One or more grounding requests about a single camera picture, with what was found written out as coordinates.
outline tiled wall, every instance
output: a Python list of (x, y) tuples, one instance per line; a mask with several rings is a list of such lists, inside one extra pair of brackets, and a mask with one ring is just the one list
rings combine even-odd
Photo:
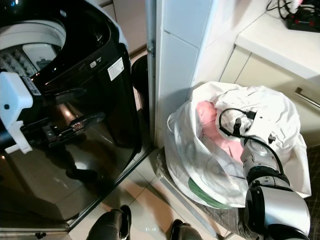
[(190, 88), (219, 81), (238, 33), (266, 11), (269, 1), (164, 0), (159, 147), (163, 146), (168, 116), (188, 99)]
[(200, 83), (219, 81), (234, 50), (237, 35), (266, 11), (269, 1), (217, 1), (206, 48), (192, 87)]
[(168, 116), (188, 98), (199, 55), (206, 46), (214, 3), (164, 0), (157, 116), (159, 147), (163, 146)]

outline trash bin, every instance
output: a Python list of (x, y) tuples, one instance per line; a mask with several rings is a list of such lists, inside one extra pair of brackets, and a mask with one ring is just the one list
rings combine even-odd
[(140, 57), (132, 65), (131, 80), (132, 85), (138, 91), (143, 118), (149, 125), (149, 84), (147, 55)]

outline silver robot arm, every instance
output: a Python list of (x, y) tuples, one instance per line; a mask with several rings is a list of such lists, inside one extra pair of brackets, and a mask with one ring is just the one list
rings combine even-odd
[(241, 141), (243, 173), (249, 185), (245, 224), (260, 240), (309, 240), (307, 204), (277, 170), (280, 166), (273, 153), (253, 139)]

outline cabinet door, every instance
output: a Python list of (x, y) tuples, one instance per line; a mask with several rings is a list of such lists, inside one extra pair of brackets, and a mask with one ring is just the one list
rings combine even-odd
[(104, 6), (102, 8), (113, 20), (116, 20), (116, 15), (115, 15), (115, 8), (113, 4), (109, 4), (107, 6)]
[(132, 53), (147, 42), (145, 0), (113, 0), (113, 5), (116, 21)]
[(295, 103), (307, 146), (320, 144), (320, 109), (295, 94), (296, 89), (301, 88), (303, 95), (320, 103), (319, 85), (255, 54), (250, 56), (235, 84), (244, 87), (263, 85), (285, 94)]

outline drawer handle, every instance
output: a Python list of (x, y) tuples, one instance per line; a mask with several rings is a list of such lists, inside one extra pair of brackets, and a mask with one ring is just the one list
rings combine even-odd
[(320, 104), (317, 103), (316, 101), (313, 101), (311, 98), (303, 95), (303, 94), (301, 93), (302, 91), (303, 91), (302, 88), (297, 87), (294, 93), (297, 94), (300, 98), (306, 100), (308, 103), (310, 103), (310, 104), (312, 104), (313, 106), (316, 106), (317, 108), (320, 109)]

